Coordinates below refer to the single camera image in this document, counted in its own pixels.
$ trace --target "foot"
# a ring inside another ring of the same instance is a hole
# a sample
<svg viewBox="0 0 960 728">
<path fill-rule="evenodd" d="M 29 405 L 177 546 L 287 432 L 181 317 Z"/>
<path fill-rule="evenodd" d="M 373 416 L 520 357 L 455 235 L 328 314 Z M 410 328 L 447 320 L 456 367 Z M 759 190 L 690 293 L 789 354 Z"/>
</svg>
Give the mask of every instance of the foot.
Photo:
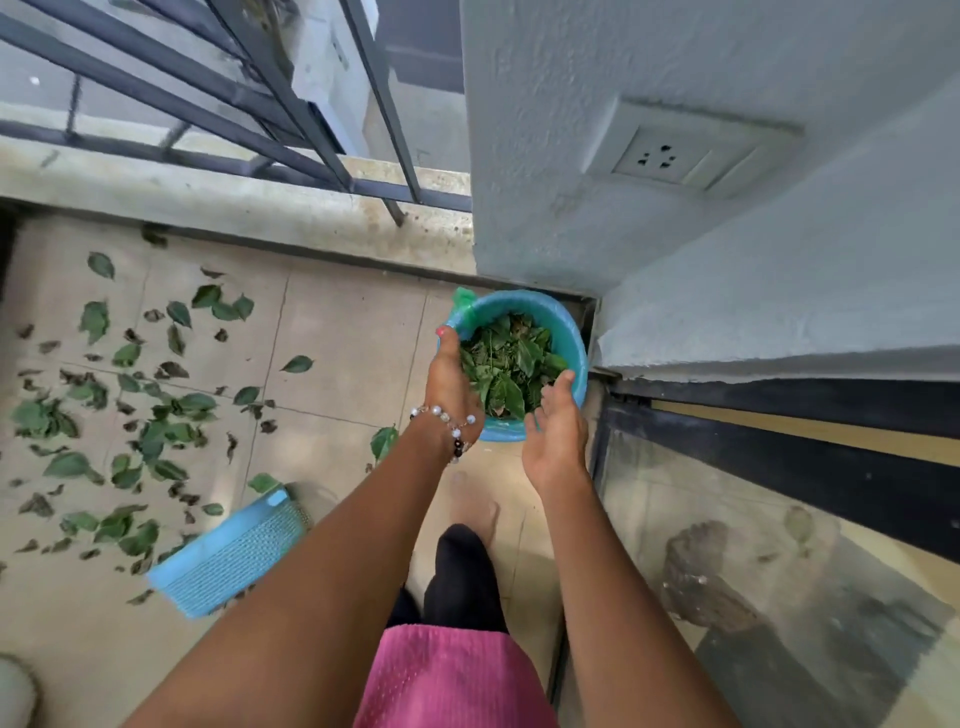
<svg viewBox="0 0 960 728">
<path fill-rule="evenodd" d="M 482 485 L 470 482 L 466 475 L 457 473 L 450 486 L 450 519 L 462 523 L 480 537 L 484 548 L 490 550 L 500 505 Z"/>
</svg>

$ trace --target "metal railing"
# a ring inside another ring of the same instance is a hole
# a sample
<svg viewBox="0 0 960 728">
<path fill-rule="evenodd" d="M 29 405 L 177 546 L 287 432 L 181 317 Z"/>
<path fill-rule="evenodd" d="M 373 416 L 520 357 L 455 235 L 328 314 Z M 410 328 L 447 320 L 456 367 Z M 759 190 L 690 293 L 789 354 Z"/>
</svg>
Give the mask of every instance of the metal railing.
<svg viewBox="0 0 960 728">
<path fill-rule="evenodd" d="M 371 90 L 396 151 L 406 184 L 354 178 L 337 156 L 337 142 L 313 105 L 298 98 L 280 68 L 271 39 L 245 16 L 240 0 L 139 0 L 150 11 L 237 58 L 246 72 L 269 92 L 238 83 L 198 61 L 141 33 L 112 15 L 81 0 L 20 0 L 55 20 L 107 43 L 128 56 L 245 112 L 265 135 L 137 78 L 115 65 L 63 43 L 31 25 L 0 13 L 0 40 L 54 63 L 74 74 L 65 128 L 61 130 L 0 119 L 0 134 L 102 154 L 145 159 L 191 169 L 254 177 L 334 192 L 379 198 L 396 224 L 403 223 L 398 202 L 470 212 L 471 199 L 424 189 L 410 157 L 396 105 L 388 87 L 388 67 L 376 46 L 360 0 L 340 0 Z M 129 96 L 179 119 L 158 145 L 77 133 L 76 116 L 83 80 Z M 214 133 L 256 157 L 243 160 L 177 149 L 192 127 Z M 322 160 L 307 157 L 292 146 L 312 149 Z"/>
</svg>

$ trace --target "black pants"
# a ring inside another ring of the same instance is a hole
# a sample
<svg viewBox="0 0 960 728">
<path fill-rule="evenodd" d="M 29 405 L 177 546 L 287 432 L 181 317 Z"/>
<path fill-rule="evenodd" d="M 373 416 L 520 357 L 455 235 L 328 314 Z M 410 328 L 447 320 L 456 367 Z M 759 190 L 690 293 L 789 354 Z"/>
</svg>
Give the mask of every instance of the black pants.
<svg viewBox="0 0 960 728">
<path fill-rule="evenodd" d="M 387 627 L 434 624 L 438 627 L 507 633 L 493 562 L 480 537 L 454 523 L 437 542 L 437 570 L 423 595 L 423 616 L 403 588 Z"/>
</svg>

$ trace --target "bracelet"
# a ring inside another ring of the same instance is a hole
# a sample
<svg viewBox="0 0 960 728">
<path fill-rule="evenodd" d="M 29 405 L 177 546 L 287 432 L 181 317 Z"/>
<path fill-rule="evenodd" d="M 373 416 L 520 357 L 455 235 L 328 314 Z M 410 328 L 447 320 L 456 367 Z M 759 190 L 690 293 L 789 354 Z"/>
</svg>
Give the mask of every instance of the bracelet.
<svg viewBox="0 0 960 728">
<path fill-rule="evenodd" d="M 457 425 L 438 404 L 434 404 L 432 407 L 428 407 L 426 404 L 421 404 L 419 407 L 414 407 L 412 410 L 410 410 L 410 419 L 413 420 L 422 412 L 429 412 L 432 415 L 436 415 L 450 430 L 450 434 L 453 435 L 453 459 L 450 460 L 450 464 L 455 465 L 456 463 L 459 463 L 460 458 L 463 457 L 464 453 L 470 449 L 470 443 L 464 442 L 461 428 L 466 427 L 467 425 L 473 425 L 477 419 L 473 415 L 467 415 L 467 421 L 462 425 Z"/>
</svg>

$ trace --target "pink fabric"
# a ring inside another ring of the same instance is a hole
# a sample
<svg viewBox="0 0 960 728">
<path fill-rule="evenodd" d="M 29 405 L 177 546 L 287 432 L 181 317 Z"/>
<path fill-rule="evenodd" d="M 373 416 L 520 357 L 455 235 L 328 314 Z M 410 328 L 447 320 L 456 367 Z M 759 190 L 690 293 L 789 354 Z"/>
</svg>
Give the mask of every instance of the pink fabric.
<svg viewBox="0 0 960 728">
<path fill-rule="evenodd" d="M 557 719 L 510 635 L 404 624 L 383 633 L 353 725 L 552 728 Z"/>
</svg>

